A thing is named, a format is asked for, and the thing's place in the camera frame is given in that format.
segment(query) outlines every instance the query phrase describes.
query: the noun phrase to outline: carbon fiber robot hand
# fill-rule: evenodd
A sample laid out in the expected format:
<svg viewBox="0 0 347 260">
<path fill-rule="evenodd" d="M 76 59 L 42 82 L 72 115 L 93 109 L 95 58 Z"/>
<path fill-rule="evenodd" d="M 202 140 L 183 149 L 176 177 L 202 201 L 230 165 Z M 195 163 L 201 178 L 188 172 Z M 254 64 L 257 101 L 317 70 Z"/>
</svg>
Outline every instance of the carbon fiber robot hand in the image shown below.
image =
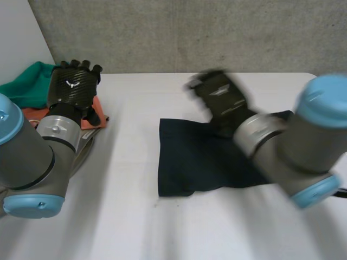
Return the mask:
<svg viewBox="0 0 347 260">
<path fill-rule="evenodd" d="M 100 119 L 92 108 L 93 99 L 97 94 L 102 67 L 95 65 L 89 69 L 87 60 L 80 63 L 71 60 L 70 64 L 62 61 L 52 71 L 47 97 L 47 106 L 52 110 L 58 104 L 68 104 L 81 113 L 83 119 L 97 126 Z"/>
</svg>

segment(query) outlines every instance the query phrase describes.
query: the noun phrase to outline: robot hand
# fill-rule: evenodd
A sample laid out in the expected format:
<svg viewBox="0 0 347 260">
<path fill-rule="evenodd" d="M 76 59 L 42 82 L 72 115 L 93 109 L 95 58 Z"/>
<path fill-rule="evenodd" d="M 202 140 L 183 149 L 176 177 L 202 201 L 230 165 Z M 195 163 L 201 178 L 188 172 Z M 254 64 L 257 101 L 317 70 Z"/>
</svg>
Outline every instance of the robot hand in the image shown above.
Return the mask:
<svg viewBox="0 0 347 260">
<path fill-rule="evenodd" d="M 221 70 L 198 74 L 188 87 L 213 116 L 216 134 L 233 138 L 245 156 L 299 208 L 334 195 L 347 197 L 331 170 L 347 150 L 347 77 L 310 81 L 288 122 L 248 108 L 247 99 Z"/>
<path fill-rule="evenodd" d="M 97 94 L 102 67 L 95 65 L 89 70 L 89 61 L 71 60 L 70 64 L 62 61 L 52 71 L 49 85 L 47 106 L 50 110 L 58 104 L 73 106 L 83 119 L 91 125 L 100 124 L 100 119 L 92 108 L 93 99 Z"/>
</svg>

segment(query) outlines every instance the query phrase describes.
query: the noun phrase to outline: gray wall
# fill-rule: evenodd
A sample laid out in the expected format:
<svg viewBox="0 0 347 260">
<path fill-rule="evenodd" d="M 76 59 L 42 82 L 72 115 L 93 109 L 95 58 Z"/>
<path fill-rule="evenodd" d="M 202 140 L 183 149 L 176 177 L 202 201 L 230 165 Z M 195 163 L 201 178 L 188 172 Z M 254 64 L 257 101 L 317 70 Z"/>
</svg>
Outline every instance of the gray wall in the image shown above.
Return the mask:
<svg viewBox="0 0 347 260">
<path fill-rule="evenodd" d="M 56 62 L 106 73 L 344 71 L 346 0 L 29 0 Z"/>
</svg>

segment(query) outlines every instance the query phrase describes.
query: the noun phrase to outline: table surface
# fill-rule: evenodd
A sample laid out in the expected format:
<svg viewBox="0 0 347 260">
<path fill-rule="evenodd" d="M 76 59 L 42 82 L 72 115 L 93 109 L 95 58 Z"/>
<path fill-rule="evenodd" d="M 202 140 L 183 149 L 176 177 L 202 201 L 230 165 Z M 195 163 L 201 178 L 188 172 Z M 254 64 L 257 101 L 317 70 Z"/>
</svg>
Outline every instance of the table surface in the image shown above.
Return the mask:
<svg viewBox="0 0 347 260">
<path fill-rule="evenodd" d="M 192 74 L 104 74 L 98 96 L 111 118 L 70 180 L 61 213 L 0 220 L 1 260 L 343 260 L 347 203 L 299 211 L 276 185 L 158 198 L 160 118 L 206 122 L 182 86 Z M 234 74 L 255 107 L 292 109 L 306 73 Z M 347 160 L 335 169 L 342 179 Z"/>
</svg>

